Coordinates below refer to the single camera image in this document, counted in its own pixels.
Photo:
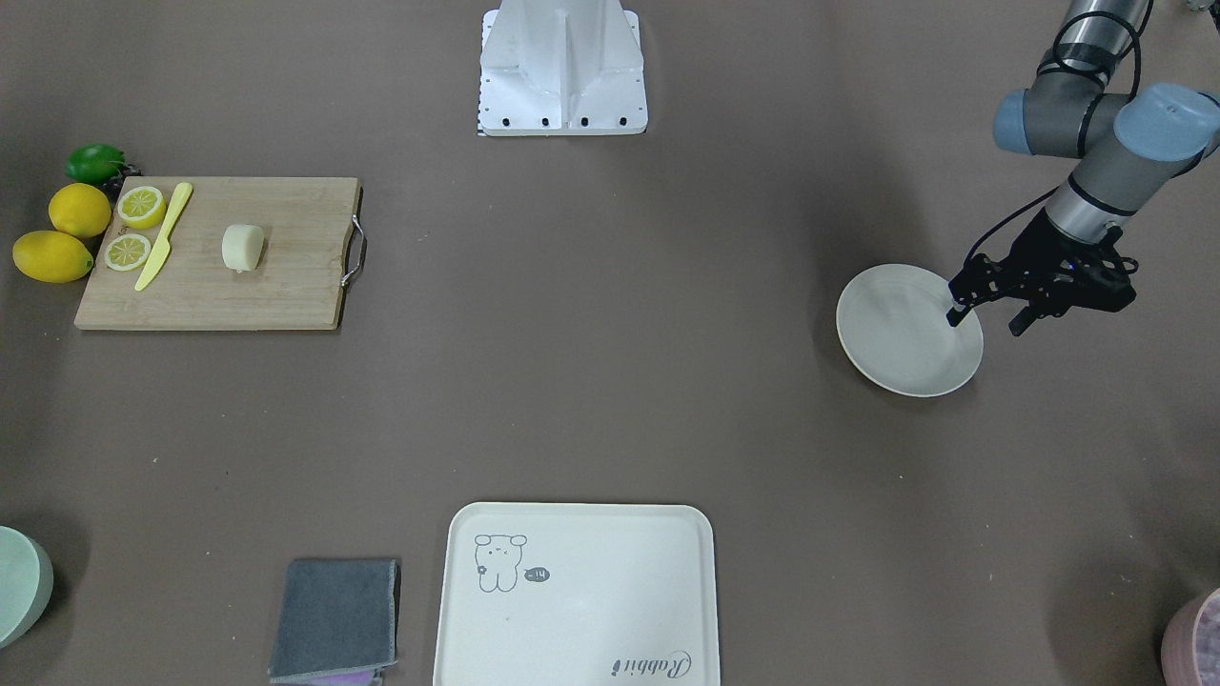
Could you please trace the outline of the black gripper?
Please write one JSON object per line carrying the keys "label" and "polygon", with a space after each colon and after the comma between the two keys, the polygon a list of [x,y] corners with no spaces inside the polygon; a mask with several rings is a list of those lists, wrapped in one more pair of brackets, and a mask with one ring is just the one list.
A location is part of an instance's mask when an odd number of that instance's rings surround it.
{"label": "black gripper", "polygon": [[1037,212],[1011,244],[1006,258],[996,261],[972,251],[948,282],[950,327],[963,325],[975,308],[1013,298],[1026,304],[1009,321],[1015,337],[1047,317],[1061,317],[1072,308],[1120,312],[1137,295],[1131,275],[1138,262],[1124,258],[1115,244],[1122,229],[1109,226],[1100,242],[1087,244],[1057,229],[1048,212]]}

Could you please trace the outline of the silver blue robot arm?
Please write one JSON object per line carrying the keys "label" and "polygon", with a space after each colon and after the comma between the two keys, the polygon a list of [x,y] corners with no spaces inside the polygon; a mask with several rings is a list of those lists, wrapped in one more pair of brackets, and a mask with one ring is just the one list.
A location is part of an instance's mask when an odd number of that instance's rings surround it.
{"label": "silver blue robot arm", "polygon": [[1028,221],[999,260],[971,247],[949,282],[950,326],[972,309],[1024,300],[1009,322],[1033,322],[1074,308],[1120,312],[1135,300],[1138,264],[1118,251],[1126,223],[1158,190],[1218,151],[1218,96],[1175,83],[1109,92],[1121,61],[1142,59],[1150,1],[1072,1],[1027,90],[1010,92],[993,121],[1004,151],[1076,161],[1054,190],[1028,201]]}

